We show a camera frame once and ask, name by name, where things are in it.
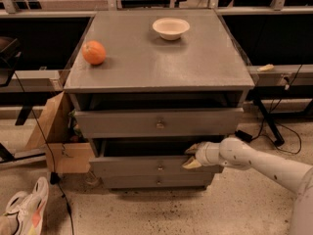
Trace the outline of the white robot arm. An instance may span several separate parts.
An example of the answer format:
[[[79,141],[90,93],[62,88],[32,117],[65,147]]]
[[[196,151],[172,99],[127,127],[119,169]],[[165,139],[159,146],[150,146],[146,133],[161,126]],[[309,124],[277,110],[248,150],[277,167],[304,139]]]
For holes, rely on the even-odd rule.
[[[220,143],[200,142],[185,151],[185,169],[221,165],[258,171],[295,194],[290,235],[313,235],[313,165],[287,160],[251,148],[234,137]]]

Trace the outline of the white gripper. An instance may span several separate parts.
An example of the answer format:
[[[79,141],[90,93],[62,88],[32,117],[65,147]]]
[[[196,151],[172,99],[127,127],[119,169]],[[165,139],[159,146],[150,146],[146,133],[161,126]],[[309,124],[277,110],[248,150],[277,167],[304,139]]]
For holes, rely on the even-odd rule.
[[[201,142],[192,145],[185,151],[186,155],[195,154],[195,157],[189,159],[182,164],[185,169],[194,169],[201,166],[222,165],[227,166],[228,162],[221,156],[221,144],[213,142]]]

